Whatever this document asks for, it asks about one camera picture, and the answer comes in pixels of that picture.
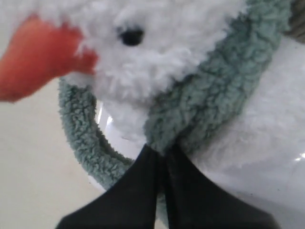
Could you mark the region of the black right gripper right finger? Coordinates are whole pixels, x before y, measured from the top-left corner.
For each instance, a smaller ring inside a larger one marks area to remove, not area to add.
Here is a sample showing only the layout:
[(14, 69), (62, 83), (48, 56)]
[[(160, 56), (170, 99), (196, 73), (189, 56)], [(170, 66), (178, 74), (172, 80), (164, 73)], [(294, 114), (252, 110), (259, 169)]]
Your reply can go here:
[(274, 217), (234, 197), (203, 175), (178, 146), (164, 157), (171, 229), (277, 229)]

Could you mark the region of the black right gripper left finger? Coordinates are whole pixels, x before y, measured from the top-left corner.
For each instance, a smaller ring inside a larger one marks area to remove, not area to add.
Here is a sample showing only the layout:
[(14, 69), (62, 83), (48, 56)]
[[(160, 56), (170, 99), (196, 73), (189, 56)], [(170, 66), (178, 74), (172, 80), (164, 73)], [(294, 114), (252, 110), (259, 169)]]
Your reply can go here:
[(59, 229), (153, 229), (159, 188), (158, 154), (144, 146), (104, 194), (63, 217)]

